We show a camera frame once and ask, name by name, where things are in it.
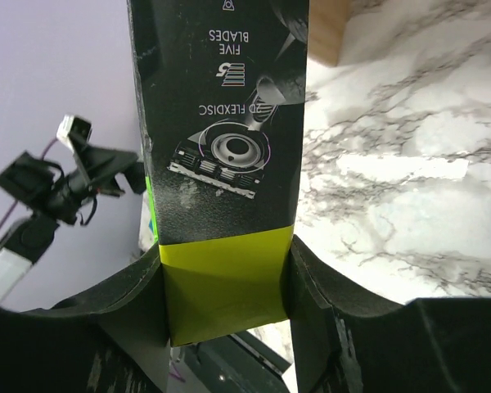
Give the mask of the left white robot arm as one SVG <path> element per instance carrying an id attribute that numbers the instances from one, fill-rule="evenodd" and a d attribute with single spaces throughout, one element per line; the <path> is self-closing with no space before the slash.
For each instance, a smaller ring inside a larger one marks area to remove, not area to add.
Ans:
<path id="1" fill-rule="evenodd" d="M 45 254 L 62 224 L 85 227 L 92 218 L 81 213 L 84 206 L 95 213 L 100 195 L 123 196 L 117 175 L 135 194 L 146 189 L 144 164 L 135 152 L 81 142 L 73 158 L 75 170 L 65 173 L 58 163 L 25 151 L 0 173 L 0 188 L 32 212 L 0 239 L 0 304 Z"/>

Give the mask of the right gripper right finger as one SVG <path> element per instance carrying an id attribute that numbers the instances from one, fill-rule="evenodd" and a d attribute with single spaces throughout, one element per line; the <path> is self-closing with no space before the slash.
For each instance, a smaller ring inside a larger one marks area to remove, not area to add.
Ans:
<path id="1" fill-rule="evenodd" d="M 406 305 L 291 244 L 292 344 L 301 392 L 491 392 L 491 298 Z"/>

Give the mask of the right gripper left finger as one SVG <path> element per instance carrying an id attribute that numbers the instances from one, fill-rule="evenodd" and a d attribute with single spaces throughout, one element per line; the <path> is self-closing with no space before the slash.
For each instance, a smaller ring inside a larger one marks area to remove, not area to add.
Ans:
<path id="1" fill-rule="evenodd" d="M 169 355 L 157 246 L 51 309 L 0 309 L 0 392 L 164 392 Z"/>

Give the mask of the black green Gillette box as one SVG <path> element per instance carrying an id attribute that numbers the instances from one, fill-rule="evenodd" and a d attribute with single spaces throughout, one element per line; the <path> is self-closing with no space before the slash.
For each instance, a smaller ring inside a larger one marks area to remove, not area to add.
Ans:
<path id="1" fill-rule="evenodd" d="M 306 1 L 131 1 L 137 108 L 173 346 L 286 318 Z"/>

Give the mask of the wooden two-tier shelf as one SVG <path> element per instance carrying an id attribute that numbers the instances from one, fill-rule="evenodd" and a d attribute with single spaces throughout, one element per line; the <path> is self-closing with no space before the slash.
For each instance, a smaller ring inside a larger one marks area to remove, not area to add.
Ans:
<path id="1" fill-rule="evenodd" d="M 345 27 L 350 18 L 350 0 L 309 2 L 308 56 L 324 66 L 336 66 Z"/>

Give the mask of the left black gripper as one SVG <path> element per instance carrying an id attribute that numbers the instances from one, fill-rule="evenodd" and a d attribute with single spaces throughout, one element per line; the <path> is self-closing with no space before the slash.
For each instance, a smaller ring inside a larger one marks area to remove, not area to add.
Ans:
<path id="1" fill-rule="evenodd" d="M 89 225 L 97 196 L 123 195 L 115 176 L 122 174 L 133 193 L 144 193 L 144 164 L 133 151 L 73 142 L 76 168 L 66 174 L 55 161 L 23 152 L 0 173 L 0 188 L 34 213 L 73 226 Z"/>

